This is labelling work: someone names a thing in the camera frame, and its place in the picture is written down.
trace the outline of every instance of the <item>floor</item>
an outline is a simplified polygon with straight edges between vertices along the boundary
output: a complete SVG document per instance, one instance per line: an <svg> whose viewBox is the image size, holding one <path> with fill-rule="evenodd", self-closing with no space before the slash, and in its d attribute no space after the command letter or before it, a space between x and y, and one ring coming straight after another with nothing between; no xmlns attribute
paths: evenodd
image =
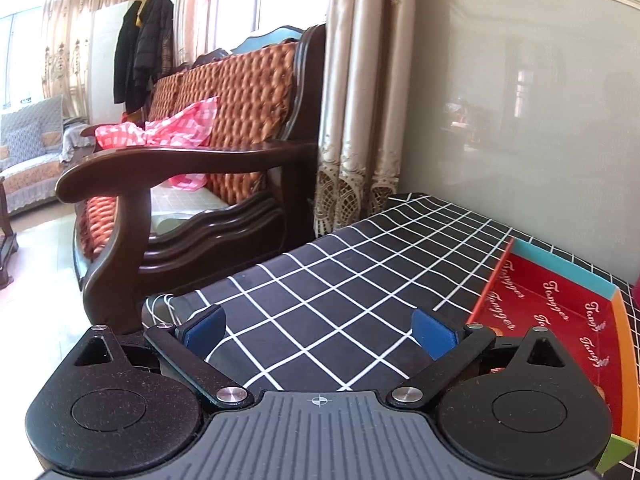
<svg viewBox="0 0 640 480"><path fill-rule="evenodd" d="M0 458L2 477L33 480L42 472L24 434L33 397L89 327L73 270L73 206L52 204L11 219L18 252L0 290Z"/></svg>

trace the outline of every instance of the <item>blue gripper pad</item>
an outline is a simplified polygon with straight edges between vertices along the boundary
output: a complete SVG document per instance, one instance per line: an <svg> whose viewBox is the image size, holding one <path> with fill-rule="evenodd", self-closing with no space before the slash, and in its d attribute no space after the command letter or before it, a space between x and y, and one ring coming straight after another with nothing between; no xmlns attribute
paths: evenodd
<svg viewBox="0 0 640 480"><path fill-rule="evenodd" d="M443 321L440 316L436 319L419 308L414 310L411 318L411 329L415 340L434 361L459 342L454 330L444 325Z"/></svg>
<svg viewBox="0 0 640 480"><path fill-rule="evenodd" d="M188 350L200 359L206 359L222 341L226 330L225 309L213 305L180 325L176 337Z"/></svg>

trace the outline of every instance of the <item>ribbed gray surface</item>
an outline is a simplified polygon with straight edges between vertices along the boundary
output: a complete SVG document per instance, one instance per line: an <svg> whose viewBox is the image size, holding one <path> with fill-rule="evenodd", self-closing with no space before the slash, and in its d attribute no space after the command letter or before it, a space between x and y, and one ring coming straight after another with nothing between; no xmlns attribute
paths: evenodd
<svg viewBox="0 0 640 480"><path fill-rule="evenodd" d="M313 402L319 397L322 404ZM47 472L42 480L65 477ZM451 455L427 421L380 405L372 392L267 392L221 413L187 453L141 480L488 480ZM596 480L585 472L576 479Z"/></svg>

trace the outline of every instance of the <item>metal screw cap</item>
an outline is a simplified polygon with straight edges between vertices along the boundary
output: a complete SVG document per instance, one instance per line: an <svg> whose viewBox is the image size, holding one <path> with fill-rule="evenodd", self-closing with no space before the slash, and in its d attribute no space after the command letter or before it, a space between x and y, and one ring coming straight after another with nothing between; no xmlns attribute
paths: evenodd
<svg viewBox="0 0 640 480"><path fill-rule="evenodd" d="M233 404L234 402L242 402L246 399L247 392L244 388L239 386L227 386L226 388L220 388L216 393L216 397L221 402Z"/></svg>
<svg viewBox="0 0 640 480"><path fill-rule="evenodd" d="M422 398L422 392L413 386L402 386L393 390L391 396L397 402L417 402Z"/></svg>

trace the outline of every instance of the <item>crosshair marking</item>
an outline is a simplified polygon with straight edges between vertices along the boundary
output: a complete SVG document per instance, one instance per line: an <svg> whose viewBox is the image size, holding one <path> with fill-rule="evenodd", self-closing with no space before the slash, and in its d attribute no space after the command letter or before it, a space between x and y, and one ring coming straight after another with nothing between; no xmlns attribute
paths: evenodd
<svg viewBox="0 0 640 480"><path fill-rule="evenodd" d="M329 399L323 396L317 396L311 399L311 402L316 406L324 406L326 403L331 402Z"/></svg>

